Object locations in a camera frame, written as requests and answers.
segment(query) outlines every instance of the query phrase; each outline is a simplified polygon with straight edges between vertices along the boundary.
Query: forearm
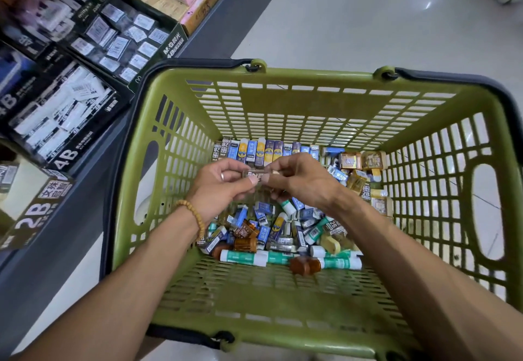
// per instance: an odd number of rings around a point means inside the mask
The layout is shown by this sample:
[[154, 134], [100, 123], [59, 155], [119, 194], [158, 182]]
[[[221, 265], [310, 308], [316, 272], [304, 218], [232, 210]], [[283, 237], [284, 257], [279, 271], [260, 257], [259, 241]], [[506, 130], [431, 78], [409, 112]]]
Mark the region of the forearm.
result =
[[179, 208], [115, 272], [65, 312], [24, 360], [130, 360], [198, 226]]
[[339, 189], [329, 213], [349, 229], [436, 358], [521, 357], [519, 312], [403, 233], [357, 194]]

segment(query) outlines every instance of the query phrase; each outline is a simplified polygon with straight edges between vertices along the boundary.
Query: shelf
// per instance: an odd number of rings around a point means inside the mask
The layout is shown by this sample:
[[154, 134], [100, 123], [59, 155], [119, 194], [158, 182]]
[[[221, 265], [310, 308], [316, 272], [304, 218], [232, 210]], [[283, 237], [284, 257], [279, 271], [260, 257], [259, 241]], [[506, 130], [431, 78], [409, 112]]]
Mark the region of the shelf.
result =
[[[270, 1], [219, 0], [178, 57], [230, 58]], [[10, 356], [100, 236], [109, 168], [128, 118], [126, 112], [116, 119], [76, 163], [75, 186], [31, 244], [0, 253], [0, 359]]]

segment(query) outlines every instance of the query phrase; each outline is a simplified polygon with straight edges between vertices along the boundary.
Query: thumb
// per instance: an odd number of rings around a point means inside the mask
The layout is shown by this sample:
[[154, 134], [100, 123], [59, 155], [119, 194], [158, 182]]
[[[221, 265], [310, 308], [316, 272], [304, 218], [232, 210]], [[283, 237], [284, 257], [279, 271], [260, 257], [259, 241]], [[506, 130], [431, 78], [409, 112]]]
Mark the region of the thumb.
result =
[[273, 189], [290, 191], [289, 178], [280, 174], [263, 174], [261, 176], [261, 183]]
[[231, 196], [235, 197], [240, 193], [245, 193], [251, 190], [258, 183], [258, 177], [255, 175], [250, 175], [246, 178], [237, 180], [236, 182], [229, 182], [227, 186], [231, 192]]

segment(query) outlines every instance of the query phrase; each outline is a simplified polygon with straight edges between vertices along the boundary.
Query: person's right hand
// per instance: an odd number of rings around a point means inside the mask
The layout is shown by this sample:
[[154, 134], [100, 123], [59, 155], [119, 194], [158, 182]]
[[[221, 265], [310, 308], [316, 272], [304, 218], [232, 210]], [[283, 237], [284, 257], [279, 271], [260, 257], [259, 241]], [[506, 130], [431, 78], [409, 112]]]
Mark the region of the person's right hand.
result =
[[[273, 170], [280, 174], [269, 174]], [[261, 182], [275, 189], [271, 193], [273, 199], [283, 201], [291, 195], [323, 212], [330, 209], [336, 193], [343, 188], [309, 153], [280, 157], [265, 167], [265, 171], [268, 173], [261, 177]], [[286, 197], [281, 196], [283, 191], [288, 193]]]

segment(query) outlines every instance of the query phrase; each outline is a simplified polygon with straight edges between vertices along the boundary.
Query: bracelet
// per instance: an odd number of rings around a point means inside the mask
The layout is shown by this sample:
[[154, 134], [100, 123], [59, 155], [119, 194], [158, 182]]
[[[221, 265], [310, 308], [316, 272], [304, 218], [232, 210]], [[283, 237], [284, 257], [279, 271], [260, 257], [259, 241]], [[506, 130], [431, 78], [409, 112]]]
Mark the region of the bracelet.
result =
[[198, 234], [198, 239], [202, 239], [205, 236], [205, 225], [203, 224], [203, 219], [201, 219], [200, 213], [193, 207], [193, 205], [187, 200], [178, 200], [175, 204], [177, 206], [185, 206], [189, 211], [191, 211], [196, 218], [196, 222], [200, 227], [200, 233]]

